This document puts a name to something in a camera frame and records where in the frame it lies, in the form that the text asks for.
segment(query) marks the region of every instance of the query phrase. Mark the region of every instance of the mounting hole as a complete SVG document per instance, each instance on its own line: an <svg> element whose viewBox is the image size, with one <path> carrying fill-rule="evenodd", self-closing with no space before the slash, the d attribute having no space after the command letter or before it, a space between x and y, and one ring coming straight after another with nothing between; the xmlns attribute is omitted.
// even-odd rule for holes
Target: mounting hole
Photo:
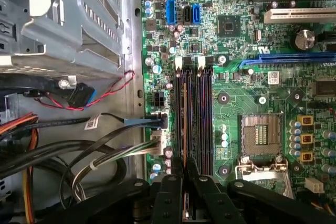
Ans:
<svg viewBox="0 0 336 224"><path fill-rule="evenodd" d="M138 90L138 98L143 98L143 91L141 89Z"/></svg>
<svg viewBox="0 0 336 224"><path fill-rule="evenodd" d="M141 14L141 11L139 8L136 8L135 11L134 11L134 14L136 17L140 17L140 14Z"/></svg>

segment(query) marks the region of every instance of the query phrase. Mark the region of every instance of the white connector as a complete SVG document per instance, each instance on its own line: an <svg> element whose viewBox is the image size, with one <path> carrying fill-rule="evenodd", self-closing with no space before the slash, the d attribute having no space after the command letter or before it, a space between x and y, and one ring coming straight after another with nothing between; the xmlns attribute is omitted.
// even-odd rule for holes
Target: white connector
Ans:
<svg viewBox="0 0 336 224"><path fill-rule="evenodd" d="M305 188L308 190L312 191L315 194L323 194L324 189L323 189L323 183L318 181L315 178L306 178L306 181L304 183Z"/></svg>

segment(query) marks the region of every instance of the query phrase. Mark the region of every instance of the yellow component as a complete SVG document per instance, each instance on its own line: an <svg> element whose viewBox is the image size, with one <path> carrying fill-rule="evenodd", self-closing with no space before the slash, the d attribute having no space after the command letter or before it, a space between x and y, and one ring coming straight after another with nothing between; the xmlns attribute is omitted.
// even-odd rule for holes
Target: yellow component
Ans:
<svg viewBox="0 0 336 224"><path fill-rule="evenodd" d="M313 134L301 134L301 144L312 144Z"/></svg>
<svg viewBox="0 0 336 224"><path fill-rule="evenodd" d="M310 126L314 123L314 117L312 115L298 115L298 121L302 126Z"/></svg>
<svg viewBox="0 0 336 224"><path fill-rule="evenodd" d="M302 152L301 153L302 162L311 162L313 161L313 152Z"/></svg>

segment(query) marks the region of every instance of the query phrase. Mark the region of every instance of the white sticker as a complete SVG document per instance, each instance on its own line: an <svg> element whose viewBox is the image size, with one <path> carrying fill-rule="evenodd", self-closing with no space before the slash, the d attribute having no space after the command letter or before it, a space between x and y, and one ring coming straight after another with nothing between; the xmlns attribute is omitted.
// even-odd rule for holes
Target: white sticker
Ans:
<svg viewBox="0 0 336 224"><path fill-rule="evenodd" d="M273 85L273 84L279 84L279 71L271 71L268 72L268 84Z"/></svg>
<svg viewBox="0 0 336 224"><path fill-rule="evenodd" d="M100 114L91 117L91 118L86 122L84 130L87 131L87 130L93 130L93 129L96 129L96 128L98 127L99 117L100 117Z"/></svg>

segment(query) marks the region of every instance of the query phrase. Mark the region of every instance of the yellow wire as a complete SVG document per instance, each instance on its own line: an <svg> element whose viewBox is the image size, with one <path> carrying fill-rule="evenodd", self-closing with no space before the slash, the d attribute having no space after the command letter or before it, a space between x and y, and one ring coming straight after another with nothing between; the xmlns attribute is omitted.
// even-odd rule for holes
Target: yellow wire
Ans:
<svg viewBox="0 0 336 224"><path fill-rule="evenodd" d="M27 192L27 170L23 171L23 181L22 181L22 187L23 187L23 198L25 202L25 214L26 214L26 221L28 224L30 224L30 218L29 218L29 209L28 209L28 192Z"/></svg>

